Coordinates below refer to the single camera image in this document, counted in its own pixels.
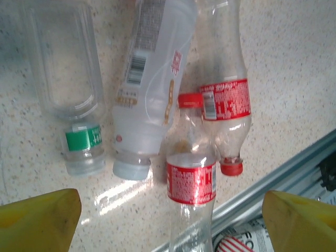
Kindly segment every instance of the red bottle label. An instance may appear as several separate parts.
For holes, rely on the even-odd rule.
[[[247,247],[241,240],[232,236],[227,236],[220,242],[216,252],[254,252],[254,250]]]
[[[167,194],[173,201],[202,205],[216,196],[216,163],[185,168],[167,164]]]
[[[247,79],[202,86],[200,91],[204,120],[230,120],[251,114]]]

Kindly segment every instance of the white plastic bottle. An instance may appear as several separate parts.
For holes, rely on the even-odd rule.
[[[127,180],[147,177],[172,124],[197,18],[194,0],[144,0],[136,7],[125,80],[112,110],[113,172]]]
[[[21,17],[43,115],[60,134],[70,175],[105,167],[105,111],[91,8],[79,1],[26,0]]]
[[[211,221],[216,196],[216,151],[202,125],[200,93],[178,97],[178,132],[167,149],[170,200],[170,252],[211,252]]]
[[[251,126],[251,107],[239,37],[240,0],[196,0],[204,125],[228,176],[243,171],[240,148]]]

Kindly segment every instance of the red bottle cap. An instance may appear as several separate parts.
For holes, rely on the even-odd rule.
[[[220,164],[220,171],[226,176],[238,176],[243,172],[243,163]]]
[[[179,108],[202,108],[203,96],[201,93],[182,93],[178,96]]]

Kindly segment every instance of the speckled countertop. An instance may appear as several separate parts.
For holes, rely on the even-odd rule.
[[[122,79],[134,1],[88,2],[110,110]],[[241,3],[253,125],[241,151],[245,171],[240,177],[217,176],[215,207],[336,128],[334,1]],[[74,187],[83,209],[71,251],[150,251],[166,242],[164,157],[152,160],[146,181],[113,176],[110,113],[102,125],[106,170],[89,178],[67,175],[55,129],[40,114],[18,18],[17,2],[0,0],[0,204]],[[196,52],[193,43],[182,91],[197,82]]]

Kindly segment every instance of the red stripe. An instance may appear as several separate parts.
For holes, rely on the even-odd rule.
[[[234,243],[232,242],[232,240],[229,240],[229,239],[232,239],[232,237],[226,237],[226,238],[225,238],[225,241],[227,241],[227,242],[230,243],[232,246],[234,246],[236,249],[238,249],[238,251],[240,251],[240,252],[244,252],[244,250],[242,250],[241,248],[239,248],[236,244],[234,244]],[[238,243],[239,245],[242,245],[241,242],[238,241],[238,240],[234,240],[234,239],[233,239],[233,241],[235,241],[235,242]]]
[[[244,248],[247,249],[248,252],[254,252],[252,249],[250,249],[249,247],[247,247],[244,243],[241,243],[237,238],[235,238],[235,237],[230,237],[230,238],[232,238],[236,242],[240,243]]]
[[[225,243],[222,242],[221,244],[228,249],[228,250],[224,250],[224,252],[229,252],[229,251],[235,252],[229,246],[227,246]]]
[[[224,248],[221,246],[221,243],[217,247],[217,252],[225,252]]]

